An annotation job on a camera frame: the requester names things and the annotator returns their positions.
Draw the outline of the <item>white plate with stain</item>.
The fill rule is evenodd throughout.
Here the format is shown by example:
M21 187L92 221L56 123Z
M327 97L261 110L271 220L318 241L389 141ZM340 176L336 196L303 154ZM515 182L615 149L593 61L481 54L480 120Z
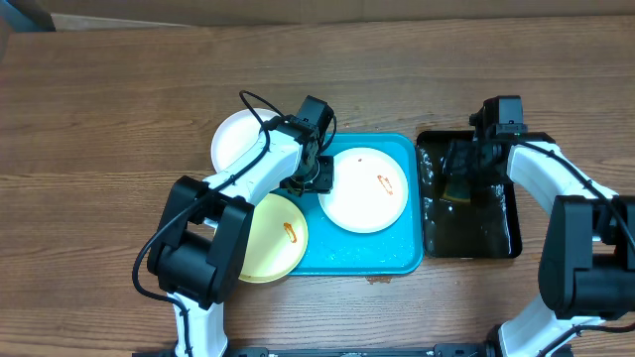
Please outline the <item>white plate with stain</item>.
M351 148L333 158L333 184L318 197L326 217L340 228L375 233L395 223L405 211L409 184L401 166L372 148Z

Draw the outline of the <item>yellow plate with stain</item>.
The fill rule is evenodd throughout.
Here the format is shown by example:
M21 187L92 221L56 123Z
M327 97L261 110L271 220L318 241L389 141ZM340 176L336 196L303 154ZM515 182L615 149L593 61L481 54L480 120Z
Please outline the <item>yellow plate with stain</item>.
M212 252L228 261L232 278L252 284L277 281L293 271L309 243L308 222L289 199L268 193L245 213L232 210L227 217L207 218L220 240Z

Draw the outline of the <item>green yellow sponge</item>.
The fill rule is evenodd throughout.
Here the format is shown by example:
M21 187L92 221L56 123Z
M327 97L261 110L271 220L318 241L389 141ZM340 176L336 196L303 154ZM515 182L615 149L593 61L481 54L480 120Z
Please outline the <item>green yellow sponge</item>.
M442 198L458 203L471 203L470 180L465 175L447 175Z

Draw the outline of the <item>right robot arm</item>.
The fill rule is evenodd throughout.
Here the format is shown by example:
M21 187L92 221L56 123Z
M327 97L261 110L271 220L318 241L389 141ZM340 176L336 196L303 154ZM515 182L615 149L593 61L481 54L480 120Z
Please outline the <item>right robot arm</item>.
M469 141L453 140L443 162L444 197L467 200L516 183L549 214L539 295L495 328L493 356L569 356L585 331L621 334L615 320L634 309L634 199L587 176L560 147L529 132L518 95L484 100Z

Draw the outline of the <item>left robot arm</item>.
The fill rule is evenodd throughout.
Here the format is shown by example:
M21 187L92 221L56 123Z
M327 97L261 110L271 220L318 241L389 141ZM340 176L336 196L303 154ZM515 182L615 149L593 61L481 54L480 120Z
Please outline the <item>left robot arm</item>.
M295 115L260 120L256 143L226 170L172 186L156 233L138 253L132 282L144 297L175 310L178 339L169 356L224 356L224 301L242 270L256 205L281 188L328 193L333 158L325 154L336 116L308 96Z

